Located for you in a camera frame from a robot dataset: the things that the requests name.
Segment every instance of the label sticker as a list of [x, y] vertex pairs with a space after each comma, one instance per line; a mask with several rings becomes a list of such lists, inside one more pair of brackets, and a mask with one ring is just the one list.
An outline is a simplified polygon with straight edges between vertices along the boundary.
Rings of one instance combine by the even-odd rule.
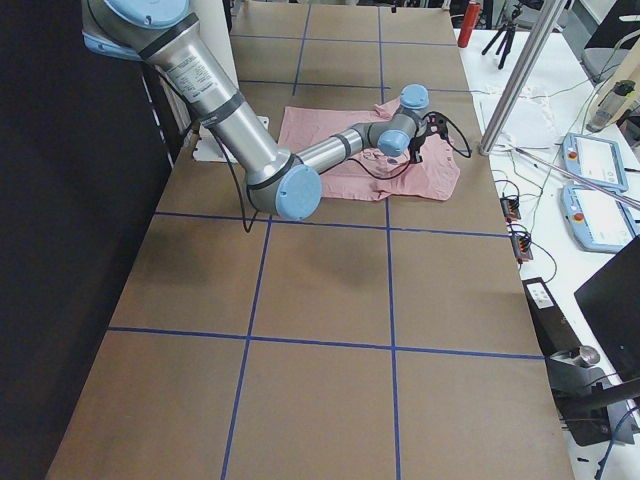
[[199, 100], [209, 90], [218, 86], [213, 72], [197, 55], [189, 55], [167, 74], [189, 102]]
[[527, 289], [533, 298], [533, 301], [536, 302], [538, 308], [549, 308], [553, 307], [553, 300], [544, 289], [544, 286], [541, 283], [530, 283], [527, 285]]

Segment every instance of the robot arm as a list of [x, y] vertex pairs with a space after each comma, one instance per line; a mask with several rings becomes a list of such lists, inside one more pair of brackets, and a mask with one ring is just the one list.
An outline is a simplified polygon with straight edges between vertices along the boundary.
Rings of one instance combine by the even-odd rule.
[[387, 122], [358, 124], [297, 154], [279, 147], [199, 36], [188, 0], [82, 0], [83, 34], [91, 51], [141, 60], [162, 69], [205, 128], [246, 171], [247, 195], [261, 211], [302, 220], [317, 208], [319, 173], [365, 148], [412, 161], [427, 135], [426, 88], [409, 85]]

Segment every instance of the black curtain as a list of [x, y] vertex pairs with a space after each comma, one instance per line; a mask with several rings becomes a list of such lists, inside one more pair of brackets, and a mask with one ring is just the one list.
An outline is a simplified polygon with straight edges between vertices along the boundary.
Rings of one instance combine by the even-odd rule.
[[3, 479], [45, 476], [170, 173], [140, 65], [81, 28], [79, 1], [0, 6]]

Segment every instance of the tripod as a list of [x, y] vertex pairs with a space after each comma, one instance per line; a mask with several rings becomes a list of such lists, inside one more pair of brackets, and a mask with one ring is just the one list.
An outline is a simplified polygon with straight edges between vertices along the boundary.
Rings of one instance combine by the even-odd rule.
[[496, 55], [500, 55], [500, 52], [502, 52], [502, 57], [500, 58], [500, 63], [498, 64], [498, 70], [502, 70], [502, 67], [504, 67], [504, 62], [507, 59], [507, 55], [509, 55], [509, 52], [511, 52], [511, 45], [513, 44], [513, 38], [516, 36], [517, 24], [515, 20], [520, 16], [521, 13], [522, 13], [522, 2], [518, 2], [517, 5], [514, 7], [513, 12], [511, 12], [511, 19], [502, 24], [502, 26], [498, 29], [498, 31], [493, 36], [489, 44], [484, 48], [484, 50], [482, 50], [482, 54], [485, 55], [489, 51], [491, 46], [496, 42], [496, 40], [500, 38], [500, 35], [502, 35], [503, 32], [505, 33], [505, 36], [500, 42], [500, 46], [496, 51]]

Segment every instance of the computer monitor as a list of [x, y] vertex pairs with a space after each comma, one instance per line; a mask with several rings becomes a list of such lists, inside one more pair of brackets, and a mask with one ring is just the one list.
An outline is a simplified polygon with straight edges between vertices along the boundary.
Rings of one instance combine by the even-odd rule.
[[575, 297], [620, 377], [639, 377], [640, 237], [635, 237], [587, 280]]

